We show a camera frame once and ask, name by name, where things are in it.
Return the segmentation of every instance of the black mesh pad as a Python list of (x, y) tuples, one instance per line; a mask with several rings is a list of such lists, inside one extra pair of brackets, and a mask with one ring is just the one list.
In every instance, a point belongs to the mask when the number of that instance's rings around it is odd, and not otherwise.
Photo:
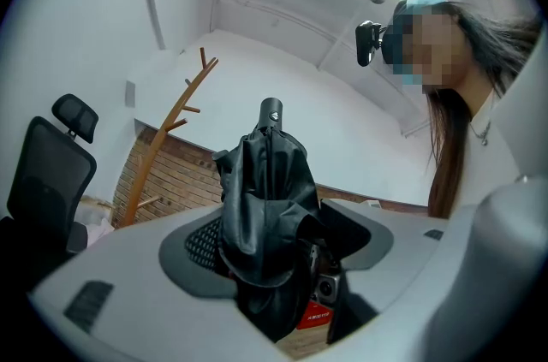
[(221, 218), (197, 229), (188, 236), (185, 248), (188, 257), (203, 268), (216, 271), (218, 267), (217, 233)]
[(93, 132), (99, 116), (74, 94), (61, 96), (51, 107), (51, 112), (76, 135), (88, 143), (93, 142)]

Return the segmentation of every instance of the blue face mask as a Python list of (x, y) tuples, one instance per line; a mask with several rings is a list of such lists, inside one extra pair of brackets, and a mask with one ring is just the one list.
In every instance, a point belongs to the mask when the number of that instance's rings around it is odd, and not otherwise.
[(422, 85), (422, 74), (403, 74), (403, 85)]

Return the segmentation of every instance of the black camera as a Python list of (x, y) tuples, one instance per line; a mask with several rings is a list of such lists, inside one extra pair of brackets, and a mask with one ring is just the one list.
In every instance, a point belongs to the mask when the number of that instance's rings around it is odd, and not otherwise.
[(356, 28), (356, 51), (358, 63), (365, 67), (369, 65), (375, 56), (375, 50), (378, 50), (382, 44), (380, 33), (385, 28), (372, 21), (364, 21)]

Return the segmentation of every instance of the chair headrest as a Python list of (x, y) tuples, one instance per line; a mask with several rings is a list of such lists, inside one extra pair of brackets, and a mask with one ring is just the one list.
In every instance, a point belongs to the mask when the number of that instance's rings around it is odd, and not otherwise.
[(74, 94), (61, 96), (51, 107), (51, 112), (70, 131), (88, 143), (93, 142), (99, 116)]

